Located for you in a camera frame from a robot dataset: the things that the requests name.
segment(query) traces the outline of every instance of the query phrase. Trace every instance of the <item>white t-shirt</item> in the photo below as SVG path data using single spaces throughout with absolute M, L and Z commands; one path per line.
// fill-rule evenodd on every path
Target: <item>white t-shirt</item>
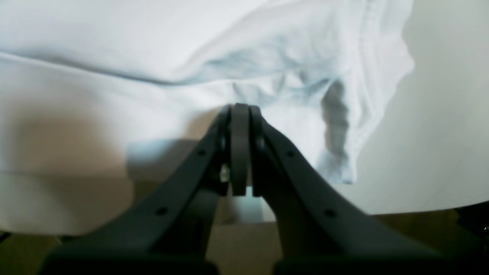
M 411 0 L 4 0 L 0 171 L 127 177 L 134 145 L 260 106 L 330 183 L 414 63 Z M 143 150 L 136 162 L 151 162 Z

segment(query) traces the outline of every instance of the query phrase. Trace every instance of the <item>clamp jaw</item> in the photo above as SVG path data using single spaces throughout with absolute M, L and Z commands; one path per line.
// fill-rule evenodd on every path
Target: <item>clamp jaw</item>
M 205 261 L 223 165 L 234 196 L 261 196 L 277 218 L 284 258 L 275 274 L 440 273 L 431 249 L 349 203 L 270 126 L 257 106 L 227 105 L 153 194 L 99 230 L 56 249 L 41 274 L 219 274 Z

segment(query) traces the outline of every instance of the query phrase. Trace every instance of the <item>wrinkled fabric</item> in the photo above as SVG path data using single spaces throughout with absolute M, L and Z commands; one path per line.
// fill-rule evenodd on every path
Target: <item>wrinkled fabric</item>
M 128 148 L 258 105 L 330 183 L 414 63 L 411 0 L 0 2 L 0 171 L 127 177 Z M 139 156 L 151 161 L 153 154 Z

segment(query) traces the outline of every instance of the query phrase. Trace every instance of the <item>floor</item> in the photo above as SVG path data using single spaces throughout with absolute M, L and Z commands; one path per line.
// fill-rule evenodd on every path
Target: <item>floor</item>
M 454 210 L 376 216 L 388 226 L 423 242 L 447 256 L 478 247 L 481 241 L 456 224 Z M 48 251 L 60 245 L 52 236 L 13 234 L 0 244 L 0 274 L 33 275 Z M 268 275 L 282 257 L 274 223 L 214 227 L 207 259 L 222 275 Z

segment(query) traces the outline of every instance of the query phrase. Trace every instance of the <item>small hole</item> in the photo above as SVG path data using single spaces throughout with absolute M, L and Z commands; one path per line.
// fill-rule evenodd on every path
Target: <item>small hole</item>
M 162 208 L 156 210 L 156 215 L 162 216 L 162 215 L 166 214 L 167 212 L 168 212 L 168 208 L 162 207 Z
M 331 209 L 326 209 L 326 210 L 324 211 L 324 214 L 325 214 L 326 216 L 328 216 L 328 217 L 331 217 L 331 218 L 336 217 L 336 212 L 334 212 L 334 211 L 333 211 L 333 210 L 331 210 Z

